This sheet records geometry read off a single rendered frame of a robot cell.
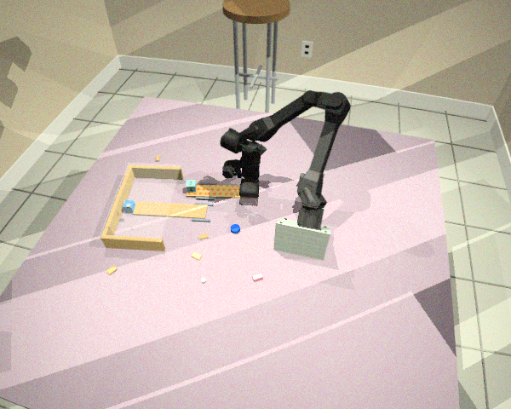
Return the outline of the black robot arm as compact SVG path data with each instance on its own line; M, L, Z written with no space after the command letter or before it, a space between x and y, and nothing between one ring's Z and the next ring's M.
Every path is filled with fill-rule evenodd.
M308 90L273 115L256 120L246 130L238 132L230 128L221 136L220 145L233 153L242 152L242 157L240 160L227 160L222 167L222 175L225 178L233 178L236 175L241 178L242 160L246 164L256 164L267 150L256 141L268 141L282 126L310 107L325 110L324 127L311 166L306 174L300 174L299 182L296 184L302 204L297 223L299 227L321 231L323 208L327 205L322 194L324 167L337 131L350 110L350 102L343 93Z

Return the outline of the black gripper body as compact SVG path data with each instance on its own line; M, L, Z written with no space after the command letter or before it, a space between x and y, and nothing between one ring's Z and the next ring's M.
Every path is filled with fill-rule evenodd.
M240 184L239 196L247 198L259 197L259 184L257 184L257 177L259 177L260 160L256 164L246 164L242 160L242 176L245 176L244 182Z

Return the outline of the pale green letter cube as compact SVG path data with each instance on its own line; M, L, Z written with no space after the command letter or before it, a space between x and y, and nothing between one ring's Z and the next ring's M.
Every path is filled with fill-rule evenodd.
M187 180L186 188L187 188L187 192L188 193L196 192L196 182L195 182L195 180Z

